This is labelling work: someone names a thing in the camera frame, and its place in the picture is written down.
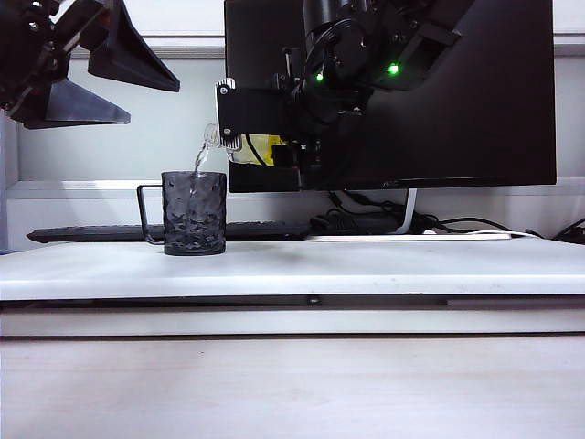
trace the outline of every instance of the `white tabletop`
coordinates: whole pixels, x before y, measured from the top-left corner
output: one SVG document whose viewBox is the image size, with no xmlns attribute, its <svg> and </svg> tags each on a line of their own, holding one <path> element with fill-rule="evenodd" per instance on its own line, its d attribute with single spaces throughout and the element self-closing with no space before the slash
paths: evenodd
<svg viewBox="0 0 585 439">
<path fill-rule="evenodd" d="M 247 294 L 585 294 L 585 247 L 475 242 L 231 242 L 172 257 L 146 243 L 77 243 L 0 257 L 0 299 Z"/>
</svg>

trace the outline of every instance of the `mug handle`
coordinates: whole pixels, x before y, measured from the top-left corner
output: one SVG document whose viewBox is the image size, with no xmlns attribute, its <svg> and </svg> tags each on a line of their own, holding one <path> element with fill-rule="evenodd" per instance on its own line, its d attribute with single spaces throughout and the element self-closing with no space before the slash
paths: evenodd
<svg viewBox="0 0 585 439">
<path fill-rule="evenodd" d="M 136 189 L 136 195 L 138 196 L 138 209 L 140 210 L 140 222 L 143 227 L 144 240 L 153 245 L 165 245 L 165 241 L 157 241 L 149 230 L 148 218 L 146 218 L 146 206 L 144 205 L 145 187 L 163 187 L 163 185 L 141 185 Z"/>
</svg>

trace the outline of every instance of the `monitor stand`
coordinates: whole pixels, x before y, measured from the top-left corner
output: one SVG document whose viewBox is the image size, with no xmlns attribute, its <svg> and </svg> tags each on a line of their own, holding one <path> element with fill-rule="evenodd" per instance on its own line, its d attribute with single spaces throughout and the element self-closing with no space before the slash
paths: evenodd
<svg viewBox="0 0 585 439">
<path fill-rule="evenodd" d="M 313 242 L 381 242 L 381 241 L 505 241 L 511 240 L 509 234 L 468 235 L 449 233 L 444 235 L 424 234 L 409 235 L 414 208 L 417 203 L 417 189 L 408 189 L 406 194 L 406 210 L 402 225 L 395 231 L 384 235 L 309 235 L 304 240 Z"/>
</svg>

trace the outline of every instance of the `glass mug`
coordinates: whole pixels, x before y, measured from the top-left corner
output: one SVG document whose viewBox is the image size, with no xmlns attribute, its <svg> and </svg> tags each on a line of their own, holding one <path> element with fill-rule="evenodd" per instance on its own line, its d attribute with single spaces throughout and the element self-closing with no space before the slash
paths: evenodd
<svg viewBox="0 0 585 439">
<path fill-rule="evenodd" d="M 172 256 L 205 256 L 226 250 L 227 177 L 218 172 L 175 171 L 162 174 L 162 185 L 137 188 L 144 239 L 164 245 Z M 150 231 L 144 205 L 144 188 L 162 187 L 165 238 Z"/>
</svg>

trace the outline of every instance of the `monitor screen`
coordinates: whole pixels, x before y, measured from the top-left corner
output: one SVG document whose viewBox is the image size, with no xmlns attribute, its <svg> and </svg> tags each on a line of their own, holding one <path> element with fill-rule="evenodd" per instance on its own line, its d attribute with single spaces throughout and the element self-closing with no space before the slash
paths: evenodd
<svg viewBox="0 0 585 439">
<path fill-rule="evenodd" d="M 232 192 L 555 184 L 551 0 L 476 0 L 463 36 L 414 91 L 376 91 L 319 172 L 230 164 Z M 227 0 L 227 76 L 265 88 L 305 47 L 303 0 Z"/>
</svg>

